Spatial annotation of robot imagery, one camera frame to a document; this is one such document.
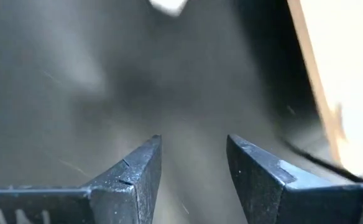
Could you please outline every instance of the dark metal tool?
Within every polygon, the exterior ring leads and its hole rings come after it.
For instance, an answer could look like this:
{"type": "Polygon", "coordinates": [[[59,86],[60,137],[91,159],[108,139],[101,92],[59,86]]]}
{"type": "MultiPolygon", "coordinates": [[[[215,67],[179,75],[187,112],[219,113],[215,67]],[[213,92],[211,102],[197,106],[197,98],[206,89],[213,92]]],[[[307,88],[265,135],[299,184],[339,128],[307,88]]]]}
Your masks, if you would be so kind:
{"type": "Polygon", "coordinates": [[[363,224],[363,183],[334,185],[236,135],[227,158],[249,224],[363,224]]]}
{"type": "Polygon", "coordinates": [[[0,224],[152,223],[160,136],[81,187],[0,189],[0,224]]]}

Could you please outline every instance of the metal jaw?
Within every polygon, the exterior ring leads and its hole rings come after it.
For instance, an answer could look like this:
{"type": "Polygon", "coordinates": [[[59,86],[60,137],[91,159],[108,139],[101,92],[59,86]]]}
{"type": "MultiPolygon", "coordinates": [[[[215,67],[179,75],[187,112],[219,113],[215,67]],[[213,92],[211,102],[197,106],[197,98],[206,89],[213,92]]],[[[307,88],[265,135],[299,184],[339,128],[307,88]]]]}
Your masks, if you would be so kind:
{"type": "Polygon", "coordinates": [[[152,223],[161,147],[154,136],[81,187],[0,189],[0,224],[152,223]]]}
{"type": "Polygon", "coordinates": [[[227,159],[249,224],[363,223],[363,184],[333,185],[236,135],[227,159]]]}

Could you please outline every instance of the white object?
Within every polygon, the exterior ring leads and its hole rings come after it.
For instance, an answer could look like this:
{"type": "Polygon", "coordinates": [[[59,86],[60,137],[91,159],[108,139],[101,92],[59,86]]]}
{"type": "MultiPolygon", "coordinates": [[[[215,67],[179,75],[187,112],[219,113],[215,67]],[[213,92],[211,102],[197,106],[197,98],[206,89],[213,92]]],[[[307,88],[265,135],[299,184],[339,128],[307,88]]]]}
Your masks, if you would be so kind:
{"type": "Polygon", "coordinates": [[[153,7],[169,16],[179,16],[184,9],[187,0],[150,0],[150,2],[153,7]]]}

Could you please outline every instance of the wooden edge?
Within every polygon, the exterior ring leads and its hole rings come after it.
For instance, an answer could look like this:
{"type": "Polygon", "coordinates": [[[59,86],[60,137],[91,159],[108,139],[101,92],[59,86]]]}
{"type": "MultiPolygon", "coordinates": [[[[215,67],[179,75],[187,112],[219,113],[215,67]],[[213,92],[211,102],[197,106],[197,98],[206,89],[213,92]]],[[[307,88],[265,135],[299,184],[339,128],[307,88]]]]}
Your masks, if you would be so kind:
{"type": "Polygon", "coordinates": [[[344,141],[341,127],[340,113],[337,110],[333,111],[326,100],[300,0],[287,1],[310,79],[311,88],[315,96],[317,110],[319,111],[331,148],[331,154],[333,159],[342,165],[340,145],[346,142],[344,141]]]}

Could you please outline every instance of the blurred surface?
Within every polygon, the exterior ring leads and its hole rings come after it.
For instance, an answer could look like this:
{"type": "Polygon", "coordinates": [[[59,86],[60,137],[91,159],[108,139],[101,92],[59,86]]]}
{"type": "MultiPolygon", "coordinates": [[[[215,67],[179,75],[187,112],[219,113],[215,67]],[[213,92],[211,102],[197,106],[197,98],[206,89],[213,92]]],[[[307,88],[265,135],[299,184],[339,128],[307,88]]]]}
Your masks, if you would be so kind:
{"type": "Polygon", "coordinates": [[[79,185],[162,134],[154,223],[245,223],[229,133],[332,178],[275,137],[323,136],[286,2],[0,1],[0,185],[79,185]]]}

